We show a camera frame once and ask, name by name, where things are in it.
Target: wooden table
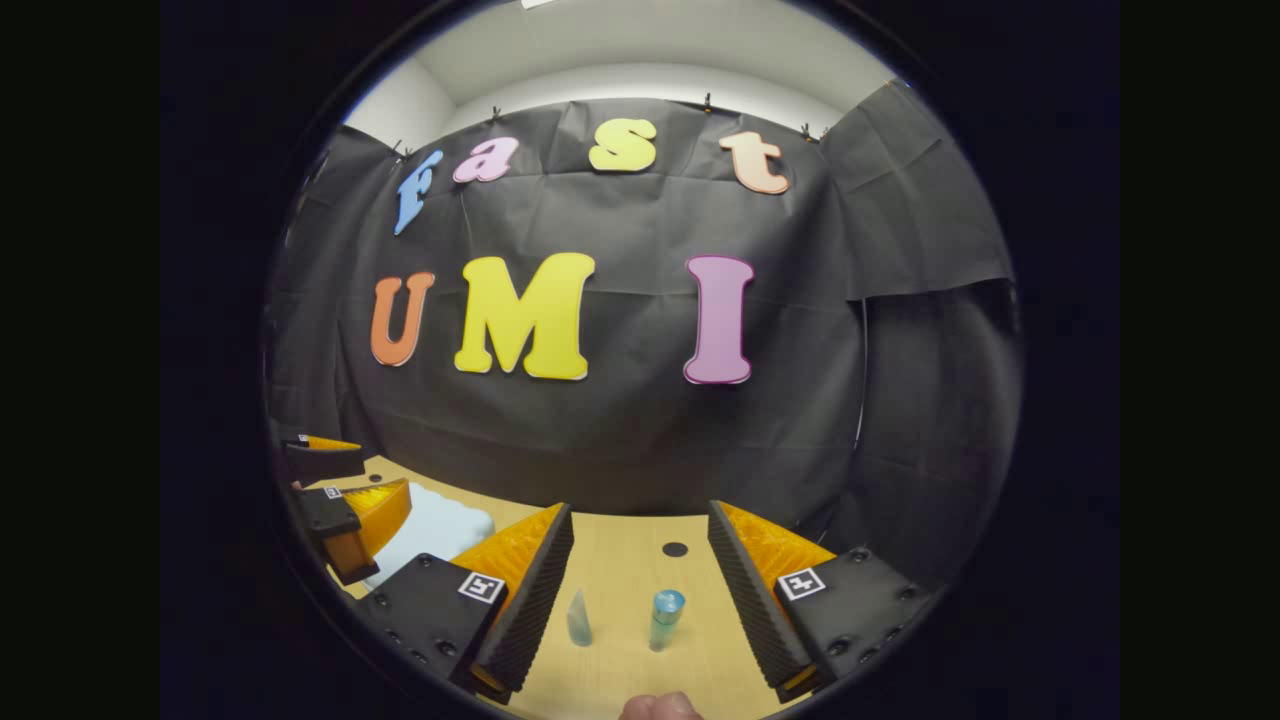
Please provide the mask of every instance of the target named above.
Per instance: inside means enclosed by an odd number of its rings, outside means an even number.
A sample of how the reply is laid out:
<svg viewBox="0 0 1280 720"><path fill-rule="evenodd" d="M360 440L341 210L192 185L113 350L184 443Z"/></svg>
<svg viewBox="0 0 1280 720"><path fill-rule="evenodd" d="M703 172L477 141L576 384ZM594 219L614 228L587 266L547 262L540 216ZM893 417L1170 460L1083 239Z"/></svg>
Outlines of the wooden table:
<svg viewBox="0 0 1280 720"><path fill-rule="evenodd" d="M468 492L407 470L385 457L365 462L381 482L408 478L493 516L500 530L540 507ZM369 477L324 480L312 487L369 487ZM573 551L525 688L506 710L530 720L614 720L627 698L684 691L707 720L746 720L785 705L764 683L728 587L707 542L707 515L640 518L573 512ZM684 557L662 546L680 542ZM582 589L593 643L577 647L564 616ZM653 594L685 594L685 614L663 652L649 650ZM346 585L355 597L360 583ZM804 698L792 701L801 702Z"/></svg>

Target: blue letter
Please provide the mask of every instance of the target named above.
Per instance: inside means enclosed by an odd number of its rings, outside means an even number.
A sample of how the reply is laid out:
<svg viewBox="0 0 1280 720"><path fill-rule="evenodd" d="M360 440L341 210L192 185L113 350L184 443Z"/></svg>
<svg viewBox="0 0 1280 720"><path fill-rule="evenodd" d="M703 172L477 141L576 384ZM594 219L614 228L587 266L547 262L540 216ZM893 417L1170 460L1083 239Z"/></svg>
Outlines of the blue letter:
<svg viewBox="0 0 1280 720"><path fill-rule="evenodd" d="M399 231L404 229L404 225L416 218L417 211L422 209L422 201L417 196L424 195L426 188L431 187L431 168L440 161L440 158L444 158L444 151L431 152L431 156L401 183L401 215L399 220L396 222L396 234L399 234Z"/></svg>

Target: black cloth backdrop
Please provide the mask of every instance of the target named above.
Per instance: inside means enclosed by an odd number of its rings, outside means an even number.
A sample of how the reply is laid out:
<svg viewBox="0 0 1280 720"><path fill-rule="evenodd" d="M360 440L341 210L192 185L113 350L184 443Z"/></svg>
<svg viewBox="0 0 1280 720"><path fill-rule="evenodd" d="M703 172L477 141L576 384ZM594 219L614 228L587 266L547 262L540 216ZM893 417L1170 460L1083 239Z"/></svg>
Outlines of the black cloth backdrop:
<svg viewBox="0 0 1280 720"><path fill-rule="evenodd" d="M596 127L644 118L654 164L598 173ZM782 195L740 184L718 141L782 150ZM453 182L480 142L520 149L493 182ZM424 208L392 229L397 188L443 150ZM454 368L463 265L495 255L524 292L554 252L595 259L579 382ZM751 377L695 386L694 255L755 268ZM435 274L402 366L369 345L374 284ZM403 327L407 292L393 306ZM864 327L863 318L867 318ZM659 100L547 105L458 131L401 160L342 128L285 238L266 313L270 413L419 473L532 505L701 514L710 498L820 538L869 543L943 582L977 542L1011 454L1021 388L1011 273L995 214L946 129L886 85L822 138Z"/></svg>

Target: white ceiling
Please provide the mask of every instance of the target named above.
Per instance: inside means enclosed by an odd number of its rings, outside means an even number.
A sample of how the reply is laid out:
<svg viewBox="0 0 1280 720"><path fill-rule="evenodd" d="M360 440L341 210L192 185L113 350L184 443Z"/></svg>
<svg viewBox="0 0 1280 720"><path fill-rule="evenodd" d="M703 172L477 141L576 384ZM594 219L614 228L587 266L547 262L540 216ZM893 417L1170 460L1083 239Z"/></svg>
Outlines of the white ceiling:
<svg viewBox="0 0 1280 720"><path fill-rule="evenodd" d="M416 56L456 105L548 73L616 63L754 76L840 111L893 77L849 36L780 0L556 0L531 10L513 0Z"/></svg>

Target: blue cap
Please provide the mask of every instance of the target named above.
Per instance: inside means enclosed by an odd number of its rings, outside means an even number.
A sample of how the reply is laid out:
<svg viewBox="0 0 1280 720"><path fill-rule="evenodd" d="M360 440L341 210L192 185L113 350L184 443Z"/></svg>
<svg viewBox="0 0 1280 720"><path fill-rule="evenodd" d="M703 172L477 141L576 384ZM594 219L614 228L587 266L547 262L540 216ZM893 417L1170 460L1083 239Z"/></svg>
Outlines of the blue cap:
<svg viewBox="0 0 1280 720"><path fill-rule="evenodd" d="M663 625L675 625L685 610L685 596L678 591L660 591L653 596L653 619Z"/></svg>

